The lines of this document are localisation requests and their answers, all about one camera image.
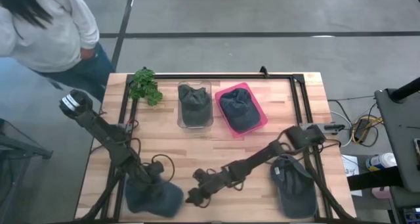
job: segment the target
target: table leg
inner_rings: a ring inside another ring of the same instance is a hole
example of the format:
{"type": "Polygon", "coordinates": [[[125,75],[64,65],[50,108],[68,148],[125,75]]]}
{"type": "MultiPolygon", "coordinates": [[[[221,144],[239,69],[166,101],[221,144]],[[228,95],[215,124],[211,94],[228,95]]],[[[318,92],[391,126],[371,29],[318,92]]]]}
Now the table leg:
{"type": "Polygon", "coordinates": [[[402,180],[398,167],[381,169],[379,171],[371,171],[360,175],[347,177],[350,190],[360,190],[385,186],[400,186],[402,180]]]}

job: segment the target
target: black hair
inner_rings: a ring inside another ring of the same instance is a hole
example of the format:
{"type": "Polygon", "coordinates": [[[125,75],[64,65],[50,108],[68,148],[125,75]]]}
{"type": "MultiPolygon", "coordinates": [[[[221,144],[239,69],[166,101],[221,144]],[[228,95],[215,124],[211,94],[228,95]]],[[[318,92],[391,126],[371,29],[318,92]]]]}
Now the black hair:
{"type": "Polygon", "coordinates": [[[10,11],[14,16],[19,16],[33,26],[46,29],[40,21],[51,23],[53,17],[37,2],[37,0],[0,0],[0,5],[10,11]]]}

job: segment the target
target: blue jeans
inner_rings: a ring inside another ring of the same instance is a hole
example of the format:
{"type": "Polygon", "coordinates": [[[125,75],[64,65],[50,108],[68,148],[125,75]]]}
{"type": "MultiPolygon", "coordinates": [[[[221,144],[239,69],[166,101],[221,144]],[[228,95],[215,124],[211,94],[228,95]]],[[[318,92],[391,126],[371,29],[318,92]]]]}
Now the blue jeans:
{"type": "Polygon", "coordinates": [[[82,60],[69,70],[64,72],[37,73],[69,87],[85,90],[102,102],[104,100],[108,77],[111,73],[115,73],[115,71],[104,49],[98,43],[96,44],[93,57],[82,60]]]}

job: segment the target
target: person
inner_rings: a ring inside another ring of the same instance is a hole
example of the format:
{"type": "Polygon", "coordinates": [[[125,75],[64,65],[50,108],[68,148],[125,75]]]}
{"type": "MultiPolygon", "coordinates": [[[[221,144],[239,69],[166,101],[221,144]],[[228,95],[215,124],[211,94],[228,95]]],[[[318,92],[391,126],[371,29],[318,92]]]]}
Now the person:
{"type": "Polygon", "coordinates": [[[115,68],[98,40],[83,0],[0,0],[0,57],[102,102],[115,68]]]}

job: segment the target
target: label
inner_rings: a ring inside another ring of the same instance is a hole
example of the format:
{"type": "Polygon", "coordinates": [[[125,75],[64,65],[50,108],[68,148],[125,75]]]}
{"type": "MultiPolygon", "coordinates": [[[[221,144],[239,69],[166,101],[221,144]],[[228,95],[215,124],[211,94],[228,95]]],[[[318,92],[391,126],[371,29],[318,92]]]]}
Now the label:
{"type": "Polygon", "coordinates": [[[77,103],[74,99],[73,99],[73,97],[71,96],[71,95],[67,95],[66,96],[66,98],[69,100],[69,102],[71,102],[75,107],[78,107],[78,106],[80,106],[80,104],[79,103],[77,103]]]}
{"type": "Polygon", "coordinates": [[[64,104],[72,111],[76,111],[76,108],[74,108],[74,106],[67,100],[66,97],[64,97],[63,99],[61,99],[61,101],[64,102],[64,104]]]}

